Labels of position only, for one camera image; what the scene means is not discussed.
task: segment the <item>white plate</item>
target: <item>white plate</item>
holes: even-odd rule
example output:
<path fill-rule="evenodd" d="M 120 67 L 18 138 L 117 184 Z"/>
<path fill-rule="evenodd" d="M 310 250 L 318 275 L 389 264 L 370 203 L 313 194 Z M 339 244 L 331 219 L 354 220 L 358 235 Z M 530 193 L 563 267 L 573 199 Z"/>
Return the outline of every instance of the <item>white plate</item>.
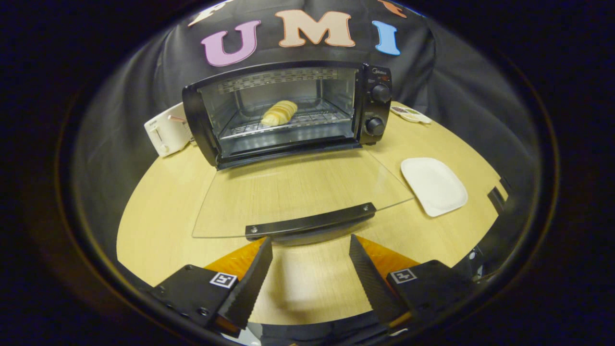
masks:
<path fill-rule="evenodd" d="M 401 108 L 403 111 L 406 111 L 408 113 L 399 112 L 396 110 L 396 108 Z M 401 116 L 402 119 L 409 121 L 411 123 L 424 123 L 424 124 L 431 123 L 431 119 L 428 116 L 410 107 L 391 106 L 391 112 Z"/>
<path fill-rule="evenodd" d="M 402 174 L 421 202 L 425 213 L 436 217 L 467 203 L 467 191 L 457 175 L 432 158 L 412 158 L 402 162 Z"/>

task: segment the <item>white toaster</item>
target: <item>white toaster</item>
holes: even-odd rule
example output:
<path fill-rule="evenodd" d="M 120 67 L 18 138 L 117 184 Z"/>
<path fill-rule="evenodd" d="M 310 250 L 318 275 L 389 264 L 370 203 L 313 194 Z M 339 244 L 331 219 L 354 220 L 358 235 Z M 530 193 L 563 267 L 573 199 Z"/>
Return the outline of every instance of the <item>white toaster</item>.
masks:
<path fill-rule="evenodd" d="M 192 137 L 186 123 L 183 102 L 153 117 L 144 127 L 161 157 L 182 150 Z"/>

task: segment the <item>blue letter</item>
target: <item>blue letter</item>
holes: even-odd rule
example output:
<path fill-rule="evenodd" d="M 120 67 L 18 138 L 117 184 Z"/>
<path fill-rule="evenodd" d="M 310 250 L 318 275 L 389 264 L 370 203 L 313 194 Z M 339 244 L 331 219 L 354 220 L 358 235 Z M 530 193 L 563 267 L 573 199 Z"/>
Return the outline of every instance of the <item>blue letter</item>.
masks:
<path fill-rule="evenodd" d="M 380 35 L 380 43 L 376 45 L 376 49 L 380 50 L 382 53 L 400 55 L 401 52 L 397 49 L 397 44 L 395 43 L 397 28 L 377 20 L 374 20 L 372 24 L 376 25 L 378 28 L 378 35 Z"/>

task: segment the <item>oven side panel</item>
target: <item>oven side panel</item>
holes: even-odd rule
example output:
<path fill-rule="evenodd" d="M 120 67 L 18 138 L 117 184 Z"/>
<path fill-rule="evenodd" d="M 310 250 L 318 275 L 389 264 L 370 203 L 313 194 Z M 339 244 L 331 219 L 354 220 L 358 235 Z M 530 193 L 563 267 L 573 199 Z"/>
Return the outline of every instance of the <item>oven side panel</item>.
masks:
<path fill-rule="evenodd" d="M 184 103 L 186 120 L 194 140 L 205 156 L 205 159 L 207 159 L 207 162 L 212 166 L 217 166 L 218 149 L 215 145 L 212 125 L 209 123 L 207 110 L 200 93 L 195 88 L 185 87 L 181 92 L 181 98 Z"/>

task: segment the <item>paper plate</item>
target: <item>paper plate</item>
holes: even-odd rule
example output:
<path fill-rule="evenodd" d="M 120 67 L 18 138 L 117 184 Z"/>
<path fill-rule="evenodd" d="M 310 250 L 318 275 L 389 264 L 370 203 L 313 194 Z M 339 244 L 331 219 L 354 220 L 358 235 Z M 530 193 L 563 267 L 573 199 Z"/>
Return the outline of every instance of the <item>paper plate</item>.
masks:
<path fill-rule="evenodd" d="M 421 202 L 425 213 L 436 217 L 467 203 L 467 191 L 457 175 L 433 158 L 411 158 L 402 162 L 402 174 Z"/>

